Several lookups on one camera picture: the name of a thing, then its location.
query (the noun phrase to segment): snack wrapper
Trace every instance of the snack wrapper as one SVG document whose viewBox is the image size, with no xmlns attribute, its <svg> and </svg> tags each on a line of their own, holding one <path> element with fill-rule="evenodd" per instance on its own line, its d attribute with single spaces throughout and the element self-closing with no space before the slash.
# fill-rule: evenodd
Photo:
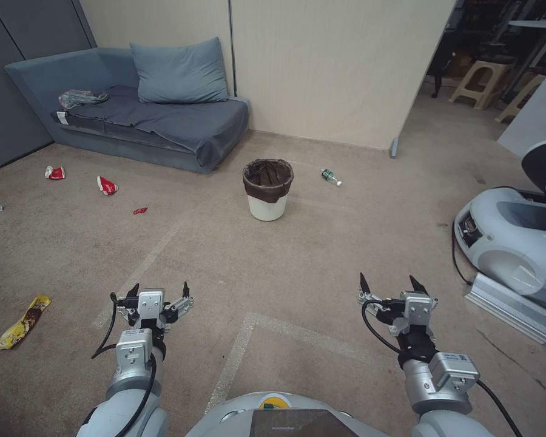
<svg viewBox="0 0 546 437">
<path fill-rule="evenodd" d="M 63 167 L 54 169 L 51 166 L 47 166 L 47 169 L 44 171 L 44 176 L 46 179 L 65 179 L 65 169 Z"/>
<path fill-rule="evenodd" d="M 105 179 L 103 176 L 97 176 L 97 185 L 99 185 L 99 190 L 105 195 L 111 195 L 119 188 L 116 184 Z"/>
<path fill-rule="evenodd" d="M 50 299 L 48 296 L 44 294 L 36 296 L 25 315 L 2 334 L 2 337 L 0 337 L 0 349 L 12 349 L 20 342 L 29 333 L 49 304 Z"/>
</svg>

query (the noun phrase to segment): beige wall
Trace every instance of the beige wall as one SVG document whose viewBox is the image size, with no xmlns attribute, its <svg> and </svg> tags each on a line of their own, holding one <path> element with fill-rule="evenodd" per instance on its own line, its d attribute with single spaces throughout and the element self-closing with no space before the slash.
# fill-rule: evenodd
<svg viewBox="0 0 546 437">
<path fill-rule="evenodd" d="M 232 0 L 254 129 L 388 148 L 454 0 Z"/>
<path fill-rule="evenodd" d="M 232 93 L 227 0 L 81 0 L 81 6 L 100 47 L 187 46 L 218 36 Z"/>
</svg>

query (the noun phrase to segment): gray blanket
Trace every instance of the gray blanket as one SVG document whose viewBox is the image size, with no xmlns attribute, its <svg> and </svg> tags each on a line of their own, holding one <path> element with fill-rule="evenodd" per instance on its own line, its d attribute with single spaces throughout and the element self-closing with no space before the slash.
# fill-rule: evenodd
<svg viewBox="0 0 546 437">
<path fill-rule="evenodd" d="M 194 104 L 141 103 L 137 88 L 115 86 L 109 99 L 76 106 L 73 117 L 101 120 L 155 133 L 193 152 L 202 166 L 220 160 L 243 136 L 249 107 L 241 100 Z"/>
</svg>

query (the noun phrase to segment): couch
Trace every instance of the couch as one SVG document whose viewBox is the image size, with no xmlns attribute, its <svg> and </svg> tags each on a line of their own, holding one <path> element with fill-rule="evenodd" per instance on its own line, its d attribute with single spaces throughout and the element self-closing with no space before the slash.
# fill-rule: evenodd
<svg viewBox="0 0 546 437">
<path fill-rule="evenodd" d="M 209 173 L 248 128 L 249 102 L 241 98 L 197 104 L 139 102 L 139 77 L 127 49 L 98 47 L 5 69 L 54 141 L 68 146 Z M 109 99 L 64 111 L 58 97 L 69 89 L 107 92 Z"/>
</svg>

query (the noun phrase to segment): yellow sticker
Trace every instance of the yellow sticker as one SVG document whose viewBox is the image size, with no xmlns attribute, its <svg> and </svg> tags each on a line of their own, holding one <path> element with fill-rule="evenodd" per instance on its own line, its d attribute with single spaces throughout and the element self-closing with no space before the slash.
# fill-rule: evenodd
<svg viewBox="0 0 546 437">
<path fill-rule="evenodd" d="M 261 400 L 259 409 L 264 409 L 265 404 L 273 405 L 273 408 L 291 408 L 289 400 L 278 393 L 270 393 Z"/>
</svg>

